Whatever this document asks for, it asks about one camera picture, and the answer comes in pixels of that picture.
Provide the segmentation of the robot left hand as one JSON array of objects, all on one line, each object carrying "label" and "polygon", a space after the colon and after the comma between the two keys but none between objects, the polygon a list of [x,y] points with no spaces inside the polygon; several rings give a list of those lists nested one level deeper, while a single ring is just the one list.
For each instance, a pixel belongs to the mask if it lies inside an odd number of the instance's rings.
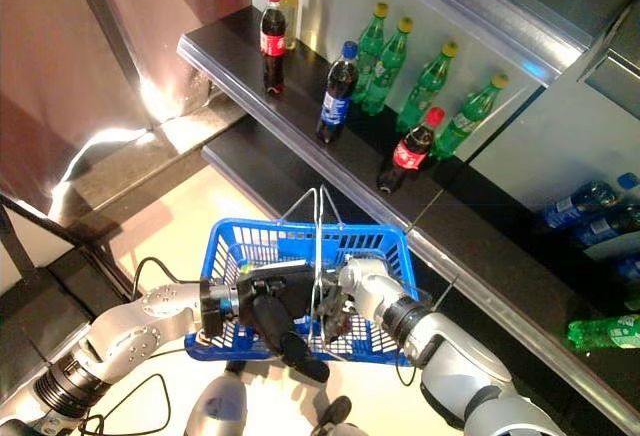
[{"label": "robot left hand", "polygon": [[236,281],[238,322],[255,330],[285,365],[319,383],[330,375],[296,331],[294,321],[307,314],[314,269],[303,260],[250,267]]}]

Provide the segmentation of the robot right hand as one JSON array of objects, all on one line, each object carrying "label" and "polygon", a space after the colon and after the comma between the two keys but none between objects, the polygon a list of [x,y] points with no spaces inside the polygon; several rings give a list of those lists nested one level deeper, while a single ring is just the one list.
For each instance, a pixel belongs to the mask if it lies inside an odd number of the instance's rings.
[{"label": "robot right hand", "polygon": [[321,323],[322,339],[329,344],[351,332],[353,298],[342,290],[336,277],[327,275],[321,277],[316,293],[319,299],[314,304],[314,314]]}]

